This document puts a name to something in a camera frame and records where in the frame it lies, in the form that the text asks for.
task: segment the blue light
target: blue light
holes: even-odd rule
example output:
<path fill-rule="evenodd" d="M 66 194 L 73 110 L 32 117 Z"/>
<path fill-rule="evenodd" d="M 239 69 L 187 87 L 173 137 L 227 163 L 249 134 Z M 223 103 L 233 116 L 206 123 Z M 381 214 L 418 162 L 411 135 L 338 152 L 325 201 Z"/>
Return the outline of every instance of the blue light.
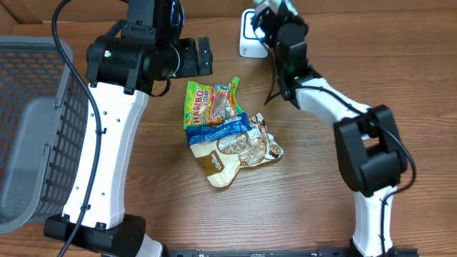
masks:
<path fill-rule="evenodd" d="M 254 33 L 254 29 L 252 27 L 252 18 L 254 17 L 254 12 L 253 11 L 250 11 L 248 13 L 246 13 L 246 20 L 245 20 L 245 23 L 244 23 L 244 37 L 246 39 L 264 39 L 265 38 L 265 32 L 263 32 L 263 30 L 258 27 L 256 29 L 256 32 Z"/>
<path fill-rule="evenodd" d="M 170 23 L 173 24 L 174 1 L 171 2 Z"/>

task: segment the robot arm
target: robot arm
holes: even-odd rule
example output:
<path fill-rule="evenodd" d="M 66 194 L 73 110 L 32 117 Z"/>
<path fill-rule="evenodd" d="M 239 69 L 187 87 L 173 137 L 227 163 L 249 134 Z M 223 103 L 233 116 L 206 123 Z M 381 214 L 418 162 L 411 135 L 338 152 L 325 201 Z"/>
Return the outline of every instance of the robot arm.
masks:
<path fill-rule="evenodd" d="M 164 247 L 145 234 L 146 220 L 125 213 L 124 187 L 131 148 L 148 99 L 155 96 L 154 81 L 167 80 L 165 91 L 158 95 L 163 96 L 172 78 L 211 75 L 212 53 L 208 38 L 199 39 L 200 51 L 194 39 L 179 38 L 184 24 L 179 0 L 128 2 L 127 20 L 116 23 L 88 48 L 86 78 L 100 111 L 101 131 L 96 129 L 94 110 L 88 103 L 74 186 L 63 212 L 46 219 L 44 235 L 68 241 L 74 234 L 69 243 L 106 256 L 161 257 Z M 116 38 L 120 31 L 121 38 Z M 80 219 L 96 133 L 102 133 L 99 164 L 87 210 Z"/>
<path fill-rule="evenodd" d="M 393 247 L 389 232 L 392 198 L 384 206 L 383 235 L 382 200 L 396 191 L 407 163 L 390 138 L 370 120 L 399 138 L 393 114 L 385 106 L 372 109 L 344 96 L 308 65 L 308 26 L 296 15 L 290 1 L 265 0 L 255 14 L 253 29 L 260 27 L 265 33 L 264 43 L 273 49 L 283 99 L 333 126 L 338 166 L 344 181 L 355 192 L 356 230 L 351 242 L 354 251 L 360 256 L 382 255 L 382 246 Z M 379 138 L 379 144 L 366 148 L 363 140 L 368 138 Z"/>
<path fill-rule="evenodd" d="M 345 102 L 364 113 L 370 108 L 370 106 L 357 103 L 347 96 L 344 96 L 330 86 L 327 80 L 323 78 L 304 81 L 301 85 L 328 89 L 335 94 L 338 94 Z M 341 102 L 323 91 L 296 89 L 296 98 L 300 109 L 319 117 L 327 126 L 332 126 L 346 118 L 355 118 L 358 116 L 358 114 L 348 110 Z M 368 139 L 369 136 L 363 135 L 362 138 Z M 352 242 L 353 246 L 355 246 L 362 256 L 380 256 L 382 254 L 380 240 L 381 231 L 379 226 L 379 224 L 381 224 L 381 200 L 384 199 L 388 193 L 395 191 L 396 188 L 396 186 L 381 188 L 373 192 L 371 197 L 366 197 L 361 192 L 354 193 L 356 204 L 356 229 L 353 234 Z M 384 246 L 387 249 L 393 247 L 389 230 L 392 200 L 392 197 L 388 199 L 388 205 L 385 207 L 384 214 Z"/>

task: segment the gray plastic basket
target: gray plastic basket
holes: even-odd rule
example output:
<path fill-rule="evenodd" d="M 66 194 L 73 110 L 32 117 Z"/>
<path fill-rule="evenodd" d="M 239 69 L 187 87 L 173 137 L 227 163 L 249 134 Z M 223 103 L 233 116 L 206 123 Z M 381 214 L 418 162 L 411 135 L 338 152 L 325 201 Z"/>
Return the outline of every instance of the gray plastic basket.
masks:
<path fill-rule="evenodd" d="M 53 39 L 0 36 L 0 234 L 61 213 L 86 122 L 87 97 Z"/>

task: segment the cardboard box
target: cardboard box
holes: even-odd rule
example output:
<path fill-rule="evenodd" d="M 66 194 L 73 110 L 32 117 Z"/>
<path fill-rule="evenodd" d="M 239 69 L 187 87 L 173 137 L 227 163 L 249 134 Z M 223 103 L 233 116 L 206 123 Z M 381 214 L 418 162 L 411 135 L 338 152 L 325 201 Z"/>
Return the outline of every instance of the cardboard box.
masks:
<path fill-rule="evenodd" d="M 0 4 L 0 35 L 11 35 L 16 20 L 9 12 Z"/>
<path fill-rule="evenodd" d="M 61 0 L 0 0 L 21 23 L 50 21 Z M 365 11 L 457 9 L 456 0 L 294 0 L 301 14 Z M 181 0 L 186 18 L 241 16 L 252 0 Z M 125 19 L 127 4 L 119 0 L 73 0 L 60 21 L 115 21 Z"/>
<path fill-rule="evenodd" d="M 21 24 L 41 23 L 22 0 L 0 0 L 0 4 Z"/>

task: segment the black mounting bracket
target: black mounting bracket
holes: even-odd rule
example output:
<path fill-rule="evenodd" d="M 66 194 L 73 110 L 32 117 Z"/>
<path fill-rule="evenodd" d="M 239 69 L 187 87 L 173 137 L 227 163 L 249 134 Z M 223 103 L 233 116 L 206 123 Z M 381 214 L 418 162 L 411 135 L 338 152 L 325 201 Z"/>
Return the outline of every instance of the black mounting bracket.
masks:
<path fill-rule="evenodd" d="M 417 249 L 391 248 L 388 257 L 419 257 Z M 352 244 L 350 248 L 320 248 L 317 251 L 212 251 L 169 250 L 163 257 L 362 257 Z"/>
<path fill-rule="evenodd" d="M 367 114 L 400 140 L 393 114 L 387 106 L 369 109 Z M 406 156 L 391 137 L 368 118 L 343 119 L 333 125 L 333 131 L 341 176 L 352 191 L 370 197 L 381 188 L 400 183 L 400 175 L 408 168 Z M 378 144 L 365 147 L 363 135 L 378 138 Z"/>
<path fill-rule="evenodd" d="M 180 39 L 176 47 L 181 63 L 175 78 L 208 76 L 213 73 L 213 53 L 209 46 L 209 38 L 199 38 L 199 50 L 194 39 Z"/>
<path fill-rule="evenodd" d="M 66 241 L 74 226 L 68 216 L 62 216 L 60 213 L 46 219 L 44 235 Z M 146 220 L 143 217 L 125 214 L 124 220 L 119 225 L 110 229 L 105 227 L 104 223 L 98 223 L 95 228 L 80 226 L 72 244 L 109 256 L 136 256 L 146 232 Z"/>

